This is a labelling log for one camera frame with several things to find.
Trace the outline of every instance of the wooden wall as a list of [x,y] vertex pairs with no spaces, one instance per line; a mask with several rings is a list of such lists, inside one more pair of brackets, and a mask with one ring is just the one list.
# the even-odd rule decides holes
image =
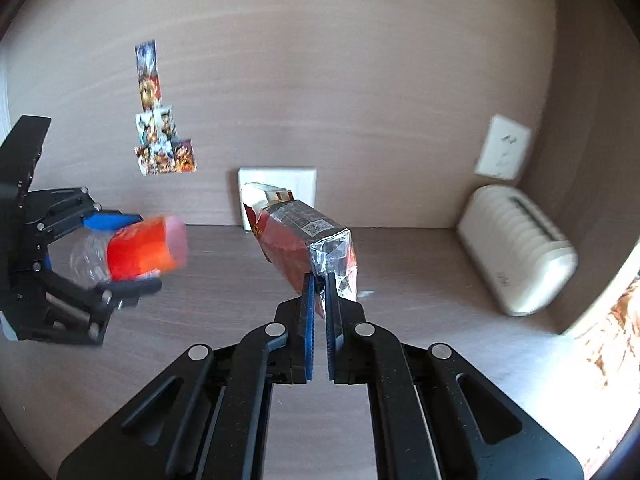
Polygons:
[[578,251],[577,272],[548,308],[565,330],[640,235],[640,44],[613,0],[557,5],[548,104],[520,185]]
[[[492,115],[537,129],[555,28],[555,0],[28,0],[2,41],[12,121],[53,119],[34,189],[234,224],[237,168],[315,166],[347,225],[444,227]],[[197,174],[132,154],[150,38]]]

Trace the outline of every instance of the toaster logo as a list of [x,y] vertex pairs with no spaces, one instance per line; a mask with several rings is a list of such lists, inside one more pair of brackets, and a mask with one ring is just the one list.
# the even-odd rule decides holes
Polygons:
[[498,281],[502,286],[509,286],[509,279],[504,272],[498,272],[496,276],[498,276]]

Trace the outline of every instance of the silver screw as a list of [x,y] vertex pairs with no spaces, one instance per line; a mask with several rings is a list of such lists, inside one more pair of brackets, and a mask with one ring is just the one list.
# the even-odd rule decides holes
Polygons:
[[438,359],[449,359],[451,357],[451,348],[443,343],[438,343],[431,348],[431,353]]
[[97,323],[91,323],[91,325],[89,325],[89,337],[95,341],[99,335],[100,326]]
[[209,355],[209,349],[204,345],[196,345],[189,348],[189,358],[192,361],[200,361]]
[[264,331],[267,335],[272,337],[276,337],[284,334],[284,331],[287,329],[282,323],[269,323],[266,327],[264,327]]
[[356,334],[367,337],[373,335],[376,331],[376,327],[374,327],[371,323],[358,323],[356,325]]

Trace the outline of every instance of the qr code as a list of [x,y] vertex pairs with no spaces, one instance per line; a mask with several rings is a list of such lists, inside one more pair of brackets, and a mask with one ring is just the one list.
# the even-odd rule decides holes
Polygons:
[[319,219],[313,222],[309,222],[307,225],[305,225],[302,228],[302,230],[309,236],[316,236],[318,233],[321,233],[322,231],[326,231],[327,229],[333,229],[333,228],[334,226],[329,224],[329,222],[327,222],[326,220]]

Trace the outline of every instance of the white switch plate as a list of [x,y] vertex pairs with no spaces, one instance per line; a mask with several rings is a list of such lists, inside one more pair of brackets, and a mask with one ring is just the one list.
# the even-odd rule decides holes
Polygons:
[[240,211],[244,230],[251,230],[244,212],[244,206],[242,206],[242,186],[244,184],[260,182],[260,184],[290,189],[293,193],[293,198],[315,207],[316,173],[316,168],[240,168],[238,170],[238,188],[240,190]]
[[518,175],[529,147],[531,130],[502,115],[494,115],[476,173],[513,180]]

